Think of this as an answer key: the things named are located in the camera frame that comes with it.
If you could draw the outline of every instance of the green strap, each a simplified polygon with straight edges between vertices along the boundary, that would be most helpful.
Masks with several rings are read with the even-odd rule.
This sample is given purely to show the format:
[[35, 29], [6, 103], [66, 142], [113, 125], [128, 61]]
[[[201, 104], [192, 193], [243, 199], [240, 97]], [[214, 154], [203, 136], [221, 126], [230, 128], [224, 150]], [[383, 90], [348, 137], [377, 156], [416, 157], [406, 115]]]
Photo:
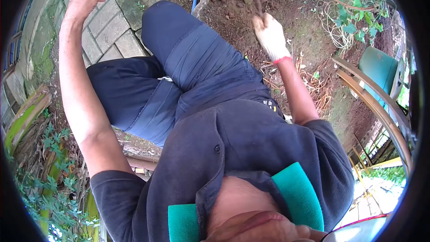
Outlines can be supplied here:
[[[292, 222], [323, 231], [320, 202], [306, 173], [298, 162], [272, 176], [288, 205]], [[170, 242], [199, 242], [196, 204], [170, 205], [168, 208]]]
[[199, 241], [196, 204], [170, 205], [167, 215], [171, 242]]
[[324, 231], [320, 202], [300, 164], [295, 162], [272, 176], [272, 179], [287, 203], [292, 222], [296, 225], [304, 224], [312, 229]]

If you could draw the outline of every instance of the man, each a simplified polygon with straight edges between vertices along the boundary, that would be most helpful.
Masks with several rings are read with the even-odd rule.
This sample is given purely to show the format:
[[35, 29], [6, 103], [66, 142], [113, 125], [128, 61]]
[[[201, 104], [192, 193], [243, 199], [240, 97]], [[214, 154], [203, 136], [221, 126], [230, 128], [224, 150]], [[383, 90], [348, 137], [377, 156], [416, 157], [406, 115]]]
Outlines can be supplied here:
[[[83, 22], [103, 1], [70, 0], [59, 71], [64, 110], [114, 241], [322, 239], [350, 206], [354, 180], [295, 71], [282, 26], [267, 13], [253, 20], [281, 73], [293, 125], [248, 60], [174, 3], [143, 15], [153, 57], [86, 70]], [[111, 125], [163, 146], [147, 183], [133, 174]]]

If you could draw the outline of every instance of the white work glove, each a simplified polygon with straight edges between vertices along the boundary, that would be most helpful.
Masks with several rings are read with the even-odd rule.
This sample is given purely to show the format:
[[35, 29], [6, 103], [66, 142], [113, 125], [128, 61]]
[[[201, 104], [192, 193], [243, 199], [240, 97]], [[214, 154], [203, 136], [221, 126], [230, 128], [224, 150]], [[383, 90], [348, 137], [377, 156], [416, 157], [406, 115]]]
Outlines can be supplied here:
[[254, 16], [252, 24], [260, 45], [274, 64], [284, 57], [290, 57], [291, 59], [290, 52], [286, 47], [282, 25], [272, 15], [264, 13], [263, 19], [259, 16]]

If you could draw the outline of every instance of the moss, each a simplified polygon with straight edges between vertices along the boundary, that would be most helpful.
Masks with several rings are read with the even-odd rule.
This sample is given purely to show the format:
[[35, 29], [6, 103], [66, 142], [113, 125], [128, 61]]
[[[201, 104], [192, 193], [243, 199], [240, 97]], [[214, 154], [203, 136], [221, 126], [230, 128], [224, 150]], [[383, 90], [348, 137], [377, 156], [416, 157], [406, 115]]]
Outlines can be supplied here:
[[31, 105], [25, 112], [24, 114], [19, 117], [16, 121], [14, 121], [14, 123], [11, 125], [10, 129], [8, 130], [7, 134], [6, 134], [6, 139], [4, 140], [4, 147], [6, 148], [6, 150], [9, 152], [9, 154], [11, 156], [13, 156], [13, 153], [15, 152], [15, 148], [16, 147], [12, 147], [12, 140], [13, 138], [18, 134], [18, 132], [22, 129], [22, 125], [25, 123], [25, 121], [28, 119], [28, 117], [30, 116], [30, 114], [33, 112], [34, 108], [36, 107], [36, 105]]
[[48, 82], [54, 69], [50, 53], [52, 45], [56, 41], [57, 34], [51, 16], [49, 16], [52, 11], [55, 12], [55, 8], [47, 8], [42, 14], [34, 36], [33, 48], [31, 50], [34, 76], [29, 81], [34, 87], [38, 87], [43, 82]]

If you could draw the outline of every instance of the metal frame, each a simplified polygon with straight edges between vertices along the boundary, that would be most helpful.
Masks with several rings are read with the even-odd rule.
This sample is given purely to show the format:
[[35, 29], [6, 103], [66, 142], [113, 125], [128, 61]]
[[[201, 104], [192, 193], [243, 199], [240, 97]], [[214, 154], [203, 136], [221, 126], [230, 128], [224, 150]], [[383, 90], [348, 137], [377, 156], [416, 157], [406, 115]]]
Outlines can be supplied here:
[[[389, 133], [393, 143], [399, 152], [402, 160], [404, 161], [404, 165], [406, 167], [406, 174], [409, 175], [412, 169], [412, 158], [411, 153], [409, 151], [408, 146], [406, 145], [405, 139], [402, 136], [399, 128], [395, 125], [394, 121], [391, 119], [390, 115], [384, 110], [384, 108], [379, 104], [379, 102], [369, 94], [366, 89], [362, 88], [352, 77], [350, 77], [347, 73], [338, 69], [336, 74], [345, 82], [345, 84], [351, 88], [360, 98], [361, 100], [372, 110], [372, 112], [377, 116], [377, 118], [382, 122], [382, 125], [385, 127], [387, 132]], [[378, 91], [382, 90], [376, 83], [374, 83], [378, 87]]]
[[382, 98], [385, 104], [387, 104], [388, 107], [395, 112], [399, 125], [404, 127], [407, 132], [410, 133], [409, 122], [407, 121], [405, 114], [399, 108], [396, 101], [392, 99], [378, 84], [376, 84], [371, 78], [369, 78], [357, 67], [343, 60], [339, 56], [333, 56], [331, 60], [336, 64], [340, 65], [341, 67], [344, 67], [346, 70], [354, 74], [354, 76], [356, 76], [360, 80], [364, 81], [364, 83], [366, 83], [373, 91], [375, 91], [375, 93], [378, 94], [380, 98]]

